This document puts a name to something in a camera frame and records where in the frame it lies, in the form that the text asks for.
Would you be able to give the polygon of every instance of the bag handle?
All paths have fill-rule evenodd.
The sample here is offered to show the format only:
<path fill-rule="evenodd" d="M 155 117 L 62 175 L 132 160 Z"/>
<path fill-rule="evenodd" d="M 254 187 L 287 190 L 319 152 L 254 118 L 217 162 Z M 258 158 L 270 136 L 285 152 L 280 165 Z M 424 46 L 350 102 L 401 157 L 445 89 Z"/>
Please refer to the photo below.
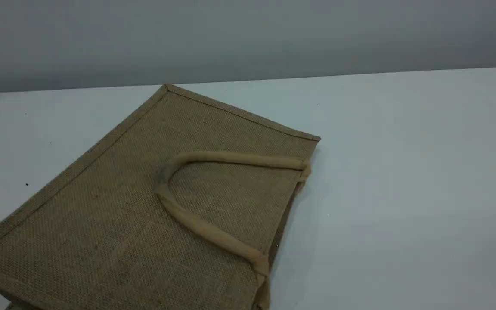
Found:
<path fill-rule="evenodd" d="M 157 184 L 157 196 L 166 210 L 175 218 L 179 223 L 188 228 L 198 236 L 210 241 L 214 245 L 225 249 L 235 255 L 238 255 L 252 264 L 252 268 L 256 271 L 258 284 L 265 285 L 265 291 L 258 305 L 260 308 L 267 310 L 270 304 L 270 292 L 268 285 L 269 277 L 269 260 L 267 254 L 254 249 L 244 242 L 236 239 L 231 234 L 228 234 L 209 223 L 208 221 L 200 218 L 183 208 L 169 189 L 169 180 L 173 174 L 187 163 L 195 161 L 214 161 L 218 163 L 232 163 L 232 164 L 245 164 L 254 165 L 259 167 L 276 167 L 281 169 L 294 169 L 302 171 L 299 178 L 301 186 L 297 186 L 295 194 L 301 190 L 305 184 L 305 180 L 311 173 L 311 166 L 309 160 L 300 159 L 296 157 L 275 157 L 263 156 L 248 153 L 236 153 L 226 151 L 195 151 L 180 153 L 168 161 L 160 170 Z"/>

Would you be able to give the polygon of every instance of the jute bag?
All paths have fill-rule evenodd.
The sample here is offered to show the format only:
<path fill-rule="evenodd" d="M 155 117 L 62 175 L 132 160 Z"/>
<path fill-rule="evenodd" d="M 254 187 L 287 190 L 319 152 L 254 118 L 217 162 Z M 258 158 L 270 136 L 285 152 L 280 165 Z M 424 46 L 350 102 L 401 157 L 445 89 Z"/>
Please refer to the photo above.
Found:
<path fill-rule="evenodd" d="M 24 310 L 266 310 L 318 141 L 163 86 L 0 223 L 0 293 Z"/>

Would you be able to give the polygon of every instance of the white table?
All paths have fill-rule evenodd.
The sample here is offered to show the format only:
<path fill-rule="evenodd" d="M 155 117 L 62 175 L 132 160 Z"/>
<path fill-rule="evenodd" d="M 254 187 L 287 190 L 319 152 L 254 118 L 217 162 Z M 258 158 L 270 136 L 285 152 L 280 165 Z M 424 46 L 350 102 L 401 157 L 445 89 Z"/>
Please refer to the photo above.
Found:
<path fill-rule="evenodd" d="M 496 69 L 181 86 L 322 137 L 272 310 L 496 310 Z M 0 94 L 0 220 L 157 88 Z"/>

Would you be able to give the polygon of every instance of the rope handle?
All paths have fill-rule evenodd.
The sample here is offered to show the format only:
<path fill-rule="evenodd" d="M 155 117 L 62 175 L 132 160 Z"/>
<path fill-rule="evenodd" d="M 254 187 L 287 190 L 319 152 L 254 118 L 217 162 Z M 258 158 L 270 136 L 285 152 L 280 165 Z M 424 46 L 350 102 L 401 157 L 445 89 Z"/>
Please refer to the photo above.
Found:
<path fill-rule="evenodd" d="M 281 169 L 294 169 L 302 171 L 299 182 L 302 182 L 297 192 L 305 184 L 307 176 L 311 173 L 309 161 L 295 157 L 263 156 L 248 153 L 236 153 L 226 151 L 195 151 L 185 152 L 173 157 L 160 170 L 157 184 L 157 196 L 166 210 L 179 223 L 188 228 L 193 233 L 206 239 L 207 241 L 238 255 L 252 264 L 256 271 L 258 284 L 265 285 L 265 291 L 260 297 L 258 305 L 267 310 L 270 303 L 269 293 L 269 261 L 267 254 L 260 252 L 244 242 L 236 239 L 215 226 L 183 208 L 169 189 L 169 180 L 173 174 L 183 165 L 196 161 L 214 161 L 218 163 L 246 164 L 259 167 L 275 167 Z"/>

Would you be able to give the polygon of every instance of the gray wall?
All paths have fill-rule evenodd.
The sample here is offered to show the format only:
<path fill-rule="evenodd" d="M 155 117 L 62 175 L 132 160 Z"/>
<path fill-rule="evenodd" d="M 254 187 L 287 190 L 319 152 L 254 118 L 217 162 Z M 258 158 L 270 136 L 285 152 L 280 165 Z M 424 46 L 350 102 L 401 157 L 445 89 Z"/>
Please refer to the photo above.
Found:
<path fill-rule="evenodd" d="M 0 91 L 496 67 L 496 0 L 0 1 Z"/>

